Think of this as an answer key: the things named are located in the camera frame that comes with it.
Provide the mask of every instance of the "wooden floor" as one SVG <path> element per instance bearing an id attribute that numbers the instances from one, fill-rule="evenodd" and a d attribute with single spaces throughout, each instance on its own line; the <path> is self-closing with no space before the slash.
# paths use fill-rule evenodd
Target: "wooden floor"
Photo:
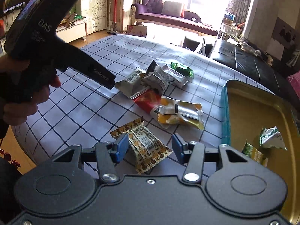
<path id="1" fill-rule="evenodd" d="M 104 31 L 97 31 L 97 32 L 94 32 L 93 34 L 90 34 L 88 36 L 86 36 L 85 40 L 83 39 L 77 39 L 77 40 L 74 40 L 72 42 L 70 42 L 69 44 L 73 45 L 73 46 L 76 46 L 78 48 L 81 48 L 95 40 L 99 40 L 101 38 L 104 38 L 106 36 L 109 36 L 109 34 L 107 33 L 107 30 L 104 30 Z"/>
<path id="2" fill-rule="evenodd" d="M 90 34 L 86 36 L 86 39 L 77 39 L 72 42 L 70 42 L 71 45 L 76 46 L 78 48 L 81 48 L 93 41 L 99 40 L 101 38 L 104 38 L 106 36 L 109 36 L 106 30 L 104 31 L 98 31 L 93 34 Z M 28 156 L 23 152 L 23 150 L 20 148 L 19 144 L 16 141 L 16 138 L 11 130 L 9 128 L 6 137 L 4 138 L 1 149 L 3 149 L 5 152 L 8 152 L 11 154 L 11 158 L 13 160 L 17 160 L 21 164 L 21 168 L 18 170 L 24 174 L 35 167 L 35 164 L 28 158 Z"/>

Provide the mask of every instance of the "hand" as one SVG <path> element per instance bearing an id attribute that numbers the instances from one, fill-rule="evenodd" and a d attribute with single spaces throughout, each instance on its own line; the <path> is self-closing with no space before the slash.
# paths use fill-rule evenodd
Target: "hand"
<path id="1" fill-rule="evenodd" d="M 0 72 L 20 72 L 29 66 L 29 61 L 18 61 L 8 55 L 0 57 Z M 60 87 L 61 83 L 58 76 L 49 83 L 53 87 Z M 38 111 L 38 104 L 49 99 L 49 85 L 45 85 L 39 92 L 35 92 L 31 102 L 27 103 L 7 103 L 4 105 L 3 120 L 9 125 L 20 125 L 27 120 L 27 116 L 33 115 Z"/>

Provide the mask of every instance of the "red vacuum cleaner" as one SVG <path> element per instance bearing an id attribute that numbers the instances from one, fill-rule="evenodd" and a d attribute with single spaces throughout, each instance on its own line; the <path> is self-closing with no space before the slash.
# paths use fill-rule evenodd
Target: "red vacuum cleaner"
<path id="1" fill-rule="evenodd" d="M 113 15 L 113 21 L 112 21 L 113 31 L 108 31 L 108 34 L 116 35 L 117 32 L 117 0 L 115 0 L 115 6 L 114 6 L 114 15 Z"/>

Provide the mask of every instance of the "metal screw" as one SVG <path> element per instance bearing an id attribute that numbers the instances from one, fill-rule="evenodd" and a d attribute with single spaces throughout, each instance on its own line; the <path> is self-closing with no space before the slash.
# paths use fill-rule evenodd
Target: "metal screw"
<path id="1" fill-rule="evenodd" d="M 24 221 L 22 225 L 32 225 L 32 223 L 30 221 Z"/>
<path id="2" fill-rule="evenodd" d="M 118 180 L 118 176 L 113 173 L 106 173 L 102 175 L 102 179 L 106 182 L 116 182 Z"/>
<path id="3" fill-rule="evenodd" d="M 150 184 L 150 185 L 153 185 L 153 184 L 155 184 L 155 181 L 153 179 L 148 179 L 147 183 Z"/>
<path id="4" fill-rule="evenodd" d="M 278 221 L 273 221 L 270 223 L 270 225 L 280 225 L 280 223 Z"/>
<path id="5" fill-rule="evenodd" d="M 194 181 L 197 181 L 200 176 L 196 173 L 187 173 L 184 178 L 187 180 L 187 181 L 191 181 L 191 182 L 194 182 Z"/>

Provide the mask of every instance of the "red bead string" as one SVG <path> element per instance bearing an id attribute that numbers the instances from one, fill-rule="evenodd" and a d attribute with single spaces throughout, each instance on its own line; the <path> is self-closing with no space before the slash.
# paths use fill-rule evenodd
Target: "red bead string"
<path id="1" fill-rule="evenodd" d="M 16 169 L 21 167 L 21 165 L 16 161 L 11 159 L 11 155 L 8 152 L 5 152 L 3 149 L 0 148 L 0 154 L 3 155 L 3 158 L 7 160 L 10 164 L 12 164 Z"/>

